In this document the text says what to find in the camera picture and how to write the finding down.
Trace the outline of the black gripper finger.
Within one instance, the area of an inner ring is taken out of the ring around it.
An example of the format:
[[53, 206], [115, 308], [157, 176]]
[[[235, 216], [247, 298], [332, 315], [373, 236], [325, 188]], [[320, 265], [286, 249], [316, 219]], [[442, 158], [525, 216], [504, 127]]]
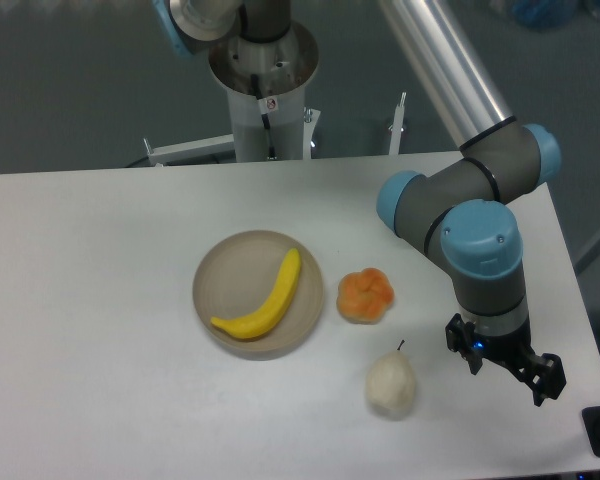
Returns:
[[557, 400], [565, 388], [562, 359], [556, 354], [524, 351], [508, 361], [506, 368], [529, 387], [535, 406], [541, 406], [547, 399]]
[[482, 342], [476, 337], [475, 324], [465, 322], [460, 313], [456, 313], [445, 327], [447, 348], [459, 353], [467, 362], [470, 373], [477, 374], [483, 366]]

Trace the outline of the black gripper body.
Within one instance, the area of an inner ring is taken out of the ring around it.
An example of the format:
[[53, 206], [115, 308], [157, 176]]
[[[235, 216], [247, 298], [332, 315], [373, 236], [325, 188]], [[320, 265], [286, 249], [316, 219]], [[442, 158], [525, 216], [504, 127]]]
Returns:
[[466, 322], [465, 330], [469, 334], [468, 345], [471, 350], [492, 362], [521, 364], [528, 355], [533, 355], [529, 318], [504, 335], [479, 333], [474, 322]]

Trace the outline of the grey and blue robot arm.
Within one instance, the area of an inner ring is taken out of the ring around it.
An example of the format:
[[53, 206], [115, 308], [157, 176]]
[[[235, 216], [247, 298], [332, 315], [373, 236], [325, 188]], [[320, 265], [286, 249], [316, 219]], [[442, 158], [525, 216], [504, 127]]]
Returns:
[[[445, 329], [472, 373], [484, 361], [508, 370], [536, 404], [566, 384], [562, 361], [531, 346], [523, 246], [513, 200], [552, 179], [555, 137], [519, 123], [443, 1], [384, 1], [381, 10], [461, 157], [433, 176], [400, 172], [376, 211], [399, 238], [452, 280], [460, 307]], [[158, 1], [176, 50], [207, 51], [216, 81], [236, 95], [230, 113], [240, 162], [304, 158], [303, 88], [318, 48], [287, 1]]]

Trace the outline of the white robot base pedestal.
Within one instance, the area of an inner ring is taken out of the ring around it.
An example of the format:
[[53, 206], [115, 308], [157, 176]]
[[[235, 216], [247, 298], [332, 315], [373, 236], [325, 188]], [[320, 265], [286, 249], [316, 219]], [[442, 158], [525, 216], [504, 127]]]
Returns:
[[236, 161], [299, 160], [305, 149], [305, 90], [318, 68], [312, 34], [293, 21], [270, 43], [233, 37], [211, 49], [225, 90]]

